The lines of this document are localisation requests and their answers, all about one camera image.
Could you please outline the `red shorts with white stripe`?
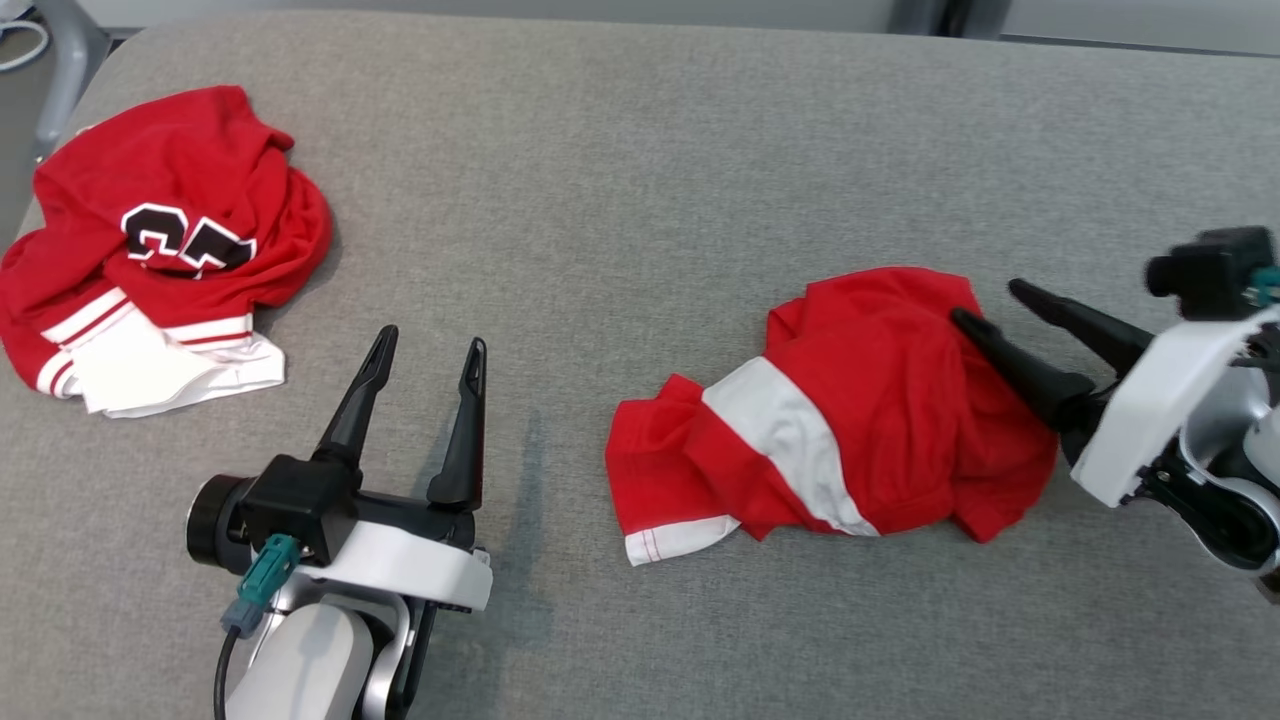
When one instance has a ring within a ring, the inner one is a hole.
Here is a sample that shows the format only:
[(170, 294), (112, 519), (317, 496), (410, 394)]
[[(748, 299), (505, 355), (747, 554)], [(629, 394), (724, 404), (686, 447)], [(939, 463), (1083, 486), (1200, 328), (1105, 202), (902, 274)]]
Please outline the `red shorts with white stripe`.
[(883, 266), (812, 283), (760, 355), (716, 383), (673, 374), (621, 402), (605, 469), (634, 566), (781, 527), (851, 537), (954, 521), (986, 543), (1039, 501), (1059, 456), (952, 322), (969, 281)]

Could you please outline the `grey metal partition post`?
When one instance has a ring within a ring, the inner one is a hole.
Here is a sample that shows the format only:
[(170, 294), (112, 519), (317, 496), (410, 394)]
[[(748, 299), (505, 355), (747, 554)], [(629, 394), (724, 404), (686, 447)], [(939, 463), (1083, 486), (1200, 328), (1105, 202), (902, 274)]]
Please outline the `grey metal partition post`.
[(887, 32), (996, 40), (1012, 0), (893, 0)]

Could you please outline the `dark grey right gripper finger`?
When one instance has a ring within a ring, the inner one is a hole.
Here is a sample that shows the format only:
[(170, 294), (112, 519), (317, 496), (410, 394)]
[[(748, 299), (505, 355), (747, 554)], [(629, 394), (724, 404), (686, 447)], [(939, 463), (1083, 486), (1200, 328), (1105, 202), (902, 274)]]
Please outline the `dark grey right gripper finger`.
[(1079, 340), (1115, 372), (1116, 378), (1124, 378), (1153, 342), (1148, 331), (1023, 278), (1011, 279), (1007, 290), (1041, 320)]
[(996, 324), (965, 307), (952, 309), (950, 319), (1037, 419), (1059, 433), (1074, 425), (1082, 405), (1094, 393), (1093, 380), (1029, 354)]

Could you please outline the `red white numbered jersey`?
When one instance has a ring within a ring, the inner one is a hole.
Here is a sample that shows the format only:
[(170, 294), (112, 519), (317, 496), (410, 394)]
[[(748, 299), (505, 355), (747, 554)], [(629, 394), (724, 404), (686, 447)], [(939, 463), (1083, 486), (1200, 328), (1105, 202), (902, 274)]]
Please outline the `red white numbered jersey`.
[(35, 173), (40, 227), (0, 258), (0, 346), (20, 380), (142, 418), (285, 382), (255, 325), (334, 234), (293, 140), (220, 85), (90, 126)]

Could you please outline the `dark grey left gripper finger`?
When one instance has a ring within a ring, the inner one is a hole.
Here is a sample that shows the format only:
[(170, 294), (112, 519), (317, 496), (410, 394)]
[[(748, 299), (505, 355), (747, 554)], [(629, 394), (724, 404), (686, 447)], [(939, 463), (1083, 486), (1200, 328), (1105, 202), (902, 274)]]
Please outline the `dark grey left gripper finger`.
[(440, 471), (428, 487), (428, 502), (448, 511), (483, 505), (486, 432), (486, 343), (471, 340), (458, 383), (460, 405)]
[(398, 338), (397, 325), (384, 325), (378, 332), (315, 448), (316, 461), (360, 466), (372, 410), (390, 378)]

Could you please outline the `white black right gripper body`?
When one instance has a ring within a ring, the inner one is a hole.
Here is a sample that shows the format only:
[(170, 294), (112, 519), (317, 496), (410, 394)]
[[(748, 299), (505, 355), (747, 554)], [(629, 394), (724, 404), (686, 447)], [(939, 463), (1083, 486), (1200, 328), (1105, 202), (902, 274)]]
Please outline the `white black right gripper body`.
[(1280, 498), (1258, 486), (1210, 475), (1212, 459), (1271, 411), (1262, 370), (1233, 361), (1251, 336), (1274, 322), (1280, 322), (1276, 306), (1239, 322), (1183, 322), (1158, 334), (1115, 389), (1098, 430), (1073, 465), (1074, 482), (1115, 509), (1138, 489), (1140, 470), (1172, 446), (1175, 456), (1190, 464), (1194, 483), (1280, 509)]

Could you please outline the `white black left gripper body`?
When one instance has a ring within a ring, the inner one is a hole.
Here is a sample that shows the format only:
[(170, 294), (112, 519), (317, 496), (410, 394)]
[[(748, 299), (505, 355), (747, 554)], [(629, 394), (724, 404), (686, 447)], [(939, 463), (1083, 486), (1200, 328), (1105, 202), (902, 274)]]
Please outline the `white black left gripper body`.
[(374, 492), (356, 495), (355, 509), (357, 521), (332, 562), (305, 564), (301, 575), (452, 609), (486, 609), (493, 570), (477, 547), (472, 511)]

